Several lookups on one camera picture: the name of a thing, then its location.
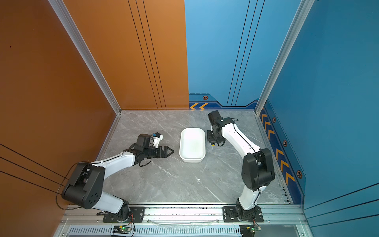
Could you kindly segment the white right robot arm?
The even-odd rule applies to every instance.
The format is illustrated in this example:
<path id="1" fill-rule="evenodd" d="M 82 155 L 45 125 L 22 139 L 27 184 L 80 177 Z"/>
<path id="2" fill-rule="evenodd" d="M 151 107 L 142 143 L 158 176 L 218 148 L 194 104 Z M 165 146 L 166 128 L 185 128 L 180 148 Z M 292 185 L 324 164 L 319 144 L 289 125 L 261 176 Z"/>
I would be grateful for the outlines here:
<path id="1" fill-rule="evenodd" d="M 253 143 L 238 128 L 235 118 L 224 118 L 219 111 L 208 114 L 210 130 L 185 128 L 181 132 L 179 155 L 187 163 L 199 163 L 205 158 L 205 144 L 223 146 L 231 143 L 242 158 L 241 177 L 243 191 L 236 201 L 232 215 L 226 214 L 226 222 L 262 223 L 263 213 L 257 202 L 265 188 L 275 179 L 272 153 Z"/>

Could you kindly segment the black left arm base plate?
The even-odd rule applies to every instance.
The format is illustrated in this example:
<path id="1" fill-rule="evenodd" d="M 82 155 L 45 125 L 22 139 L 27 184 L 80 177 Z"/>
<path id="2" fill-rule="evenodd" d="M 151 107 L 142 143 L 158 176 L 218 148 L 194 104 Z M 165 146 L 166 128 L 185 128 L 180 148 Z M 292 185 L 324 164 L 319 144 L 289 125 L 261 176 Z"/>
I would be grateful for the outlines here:
<path id="1" fill-rule="evenodd" d="M 126 217 L 119 217 L 116 214 L 105 212 L 103 223 L 142 223 L 145 215 L 145 207 L 132 206 L 127 210 Z"/>

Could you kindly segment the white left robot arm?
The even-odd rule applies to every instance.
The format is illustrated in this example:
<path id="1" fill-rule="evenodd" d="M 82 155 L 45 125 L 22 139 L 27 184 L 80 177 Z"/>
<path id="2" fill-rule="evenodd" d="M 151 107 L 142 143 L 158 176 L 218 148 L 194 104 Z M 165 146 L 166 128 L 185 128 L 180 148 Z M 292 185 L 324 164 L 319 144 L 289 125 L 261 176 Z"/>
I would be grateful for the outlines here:
<path id="1" fill-rule="evenodd" d="M 68 172 L 71 177 L 61 192 L 62 199 L 84 209 L 100 210 L 117 222 L 127 221 L 132 215 L 129 202 L 103 191 L 104 181 L 126 168 L 143 167 L 145 159 L 151 162 L 152 159 L 164 159 L 174 154 L 170 147 L 159 145 L 162 139 L 160 133 L 140 134 L 135 143 L 118 155 L 74 165 L 74 171 Z"/>

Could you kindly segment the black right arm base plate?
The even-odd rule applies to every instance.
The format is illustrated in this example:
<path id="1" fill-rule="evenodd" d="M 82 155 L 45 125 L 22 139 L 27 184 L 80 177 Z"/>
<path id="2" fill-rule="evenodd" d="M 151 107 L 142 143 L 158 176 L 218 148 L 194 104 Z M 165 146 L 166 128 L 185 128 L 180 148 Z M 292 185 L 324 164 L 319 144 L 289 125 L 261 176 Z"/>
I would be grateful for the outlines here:
<path id="1" fill-rule="evenodd" d="M 259 206 L 255 206 L 250 210 L 244 210 L 241 206 L 224 206 L 223 218 L 224 222 L 256 222 L 263 223 L 264 217 Z"/>

